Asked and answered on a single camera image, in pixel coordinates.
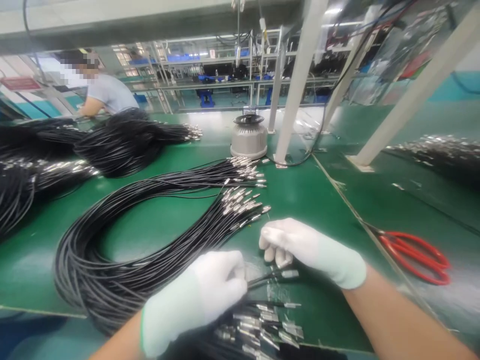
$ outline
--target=red sign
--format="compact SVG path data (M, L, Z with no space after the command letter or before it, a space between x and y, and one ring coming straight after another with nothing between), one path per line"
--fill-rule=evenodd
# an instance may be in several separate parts
M40 90L42 87L33 77L4 77L0 79L0 83L10 91L33 91Z

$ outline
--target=forearm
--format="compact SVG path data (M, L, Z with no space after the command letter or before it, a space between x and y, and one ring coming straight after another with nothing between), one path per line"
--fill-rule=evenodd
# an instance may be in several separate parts
M141 322L142 312L139 311L90 360L143 360L145 357L140 346Z
M364 284L343 294L381 360L478 360L371 266Z

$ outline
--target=window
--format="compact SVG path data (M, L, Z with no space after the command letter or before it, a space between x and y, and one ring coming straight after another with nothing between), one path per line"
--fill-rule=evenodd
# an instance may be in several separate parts
M130 67L130 68L126 69L125 74L126 74L128 77L139 76L139 72L138 72L137 69L134 68L134 67Z

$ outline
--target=white glove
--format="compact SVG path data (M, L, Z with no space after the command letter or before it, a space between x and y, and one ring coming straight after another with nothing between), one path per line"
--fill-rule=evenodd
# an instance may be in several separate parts
M180 334L207 325L247 292L240 251L199 256L179 277L152 296L141 315L141 347L161 355Z
M293 255L325 272L343 289L358 288L367 277L367 264L358 252L292 218L267 222L261 229L259 246L265 250L265 261L275 258L282 267Z

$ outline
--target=worker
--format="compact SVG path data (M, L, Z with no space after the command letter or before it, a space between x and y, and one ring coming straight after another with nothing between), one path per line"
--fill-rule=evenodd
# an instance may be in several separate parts
M88 80L86 101L79 110L80 115L93 117L102 108L113 115L127 108L139 107L132 92L123 82L99 71L99 60L94 54L69 50L58 55L61 62L69 64Z
M297 258L338 285L380 360L479 360L440 323L396 291L361 255L291 218L265 224L265 260ZM162 354L180 334L207 325L247 292L239 251L208 252L153 295L91 360Z

